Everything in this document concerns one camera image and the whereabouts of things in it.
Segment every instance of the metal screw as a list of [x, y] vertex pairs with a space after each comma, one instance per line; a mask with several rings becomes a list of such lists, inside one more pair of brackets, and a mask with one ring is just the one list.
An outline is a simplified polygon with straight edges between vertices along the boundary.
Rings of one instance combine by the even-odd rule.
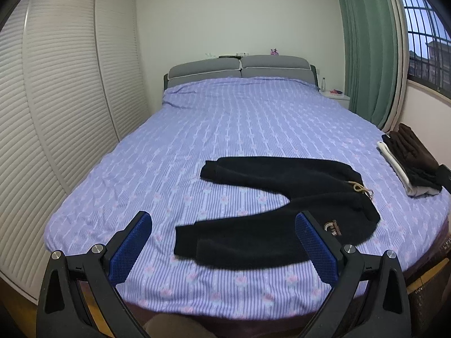
[[393, 250], [389, 249], [387, 250], [387, 257], [394, 259], [396, 258], [396, 253]]
[[355, 246], [354, 246], [354, 245], [346, 244], [346, 245], [343, 247], [343, 249], [344, 249], [344, 251], [345, 251], [346, 253], [349, 253], [349, 254], [355, 253]]
[[61, 252], [59, 250], [52, 253], [52, 259], [59, 259]]
[[91, 248], [91, 252], [93, 252], [94, 254], [99, 254], [102, 250], [103, 250], [102, 244], [96, 244]]

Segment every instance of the white nightstand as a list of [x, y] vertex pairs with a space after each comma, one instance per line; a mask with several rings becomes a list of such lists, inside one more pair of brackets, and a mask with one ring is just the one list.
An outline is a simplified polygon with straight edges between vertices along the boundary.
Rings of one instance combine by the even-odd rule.
[[320, 94], [322, 96], [325, 96], [326, 98], [334, 99], [343, 108], [346, 108], [346, 109], [349, 110], [349, 100], [351, 99], [349, 96], [346, 96], [346, 95], [343, 95], [343, 96], [334, 95], [334, 94], [330, 93], [330, 90], [326, 90], [324, 92], [320, 91]]

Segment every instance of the white wall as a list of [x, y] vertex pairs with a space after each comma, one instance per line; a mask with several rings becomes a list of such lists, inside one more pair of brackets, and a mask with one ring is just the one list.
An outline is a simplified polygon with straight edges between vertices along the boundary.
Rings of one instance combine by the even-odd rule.
[[451, 168], [451, 100], [407, 80], [398, 122], [412, 127], [435, 159]]
[[143, 73], [154, 113], [163, 75], [177, 64], [247, 52], [301, 56], [329, 88], [344, 89], [338, 0], [137, 0]]

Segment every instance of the white louvered closet door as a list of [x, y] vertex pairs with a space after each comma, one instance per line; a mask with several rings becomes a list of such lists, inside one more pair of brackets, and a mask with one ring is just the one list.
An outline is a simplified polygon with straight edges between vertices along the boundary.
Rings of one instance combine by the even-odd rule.
[[150, 115], [138, 57], [135, 0], [96, 0], [95, 9], [103, 85], [122, 140]]
[[31, 0], [24, 39], [30, 108], [69, 192], [117, 144], [98, 66], [94, 0]]
[[50, 256], [42, 242], [65, 192], [30, 113], [23, 72], [22, 0], [0, 32], [0, 276], [37, 301]]

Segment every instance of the beige drawstring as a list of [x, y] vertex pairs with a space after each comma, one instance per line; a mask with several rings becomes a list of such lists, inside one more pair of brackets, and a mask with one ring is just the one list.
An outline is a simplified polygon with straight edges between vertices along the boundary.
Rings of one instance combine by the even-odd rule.
[[371, 189], [365, 188], [360, 183], [357, 183], [357, 181], [347, 181], [349, 184], [353, 184], [353, 189], [356, 192], [365, 193], [369, 199], [373, 200], [374, 192]]

